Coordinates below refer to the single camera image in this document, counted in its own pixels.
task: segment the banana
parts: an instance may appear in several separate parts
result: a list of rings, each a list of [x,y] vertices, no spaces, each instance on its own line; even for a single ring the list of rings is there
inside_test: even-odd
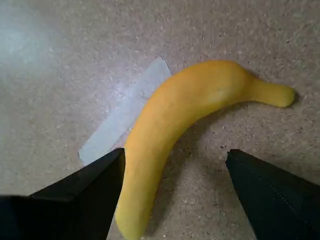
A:
[[[168,78],[139,115],[125,149],[125,173],[115,219],[127,240],[147,227],[162,171],[175,142],[200,118],[244,101],[286,107],[295,91],[264,82],[232,61],[206,61]]]

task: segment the speckled floor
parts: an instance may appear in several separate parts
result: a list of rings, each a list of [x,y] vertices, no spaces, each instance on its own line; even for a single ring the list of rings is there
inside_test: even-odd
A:
[[[226,152],[320,184],[319,12],[319,0],[0,1],[0,194],[30,194],[79,169],[78,149],[158,55],[173,73],[229,59],[300,98],[287,109],[237,105],[192,126],[145,239],[254,239]],[[115,225],[108,239],[122,239]]]

